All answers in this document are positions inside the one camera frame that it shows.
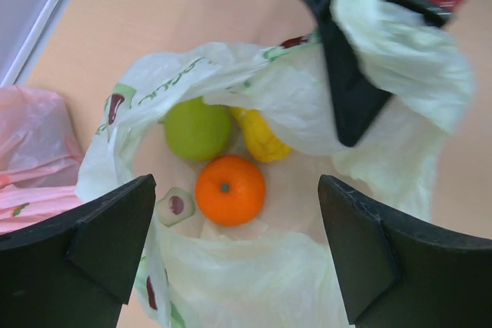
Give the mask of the green plastic bag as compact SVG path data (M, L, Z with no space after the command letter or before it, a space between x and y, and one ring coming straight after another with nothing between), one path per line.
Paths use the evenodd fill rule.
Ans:
M337 141L321 43L291 50L211 43L136 61L115 85L122 98L104 118L81 164L77 196L89 202L135 178L142 141L176 104L192 98L255 108L284 143L286 158L259 169L264 206L251 222L219 227L197 208L201 169L168 148L158 193L191 205L180 216L157 202L136 289L151 282L164 327L345 327L341 295L321 223L317 184L342 174L384 203L431 216L437 156L473 92L471 71L451 36L389 0L335 0L335 19L357 47L363 72L395 93L368 136Z

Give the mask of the yellow fake pear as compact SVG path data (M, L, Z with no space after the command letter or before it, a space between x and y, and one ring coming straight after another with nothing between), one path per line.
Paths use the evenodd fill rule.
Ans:
M244 137L251 156L261 163L285 159L291 148L280 141L272 132L261 112L255 109L229 107Z

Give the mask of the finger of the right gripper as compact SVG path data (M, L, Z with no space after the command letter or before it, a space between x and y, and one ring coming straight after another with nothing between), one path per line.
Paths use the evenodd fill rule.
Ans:
M391 93L373 86L362 74L353 47L337 25L331 0L303 0L317 23L324 49L338 140L355 146L379 115Z

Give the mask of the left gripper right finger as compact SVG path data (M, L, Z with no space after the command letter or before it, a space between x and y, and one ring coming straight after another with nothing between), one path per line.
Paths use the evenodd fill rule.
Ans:
M331 175L318 197L351 325L491 325L490 240L419 220Z

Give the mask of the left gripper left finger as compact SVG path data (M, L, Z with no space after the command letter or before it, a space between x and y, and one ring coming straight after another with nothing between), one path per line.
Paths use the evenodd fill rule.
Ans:
M1 325L115 327L128 303L155 206L140 176L1 237Z

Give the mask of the green fake pear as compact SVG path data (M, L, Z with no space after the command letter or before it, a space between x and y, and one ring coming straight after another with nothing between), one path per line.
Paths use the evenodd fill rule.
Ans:
M168 148L188 161L209 161L225 151L231 140L228 109L208 105L202 98L176 104L163 118Z

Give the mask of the orange fake tangerine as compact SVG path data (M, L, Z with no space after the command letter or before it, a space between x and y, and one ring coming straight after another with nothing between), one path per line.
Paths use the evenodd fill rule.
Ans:
M198 175L194 195L203 215L215 224L246 224L262 211L266 199L264 175L240 156L225 155L208 163Z

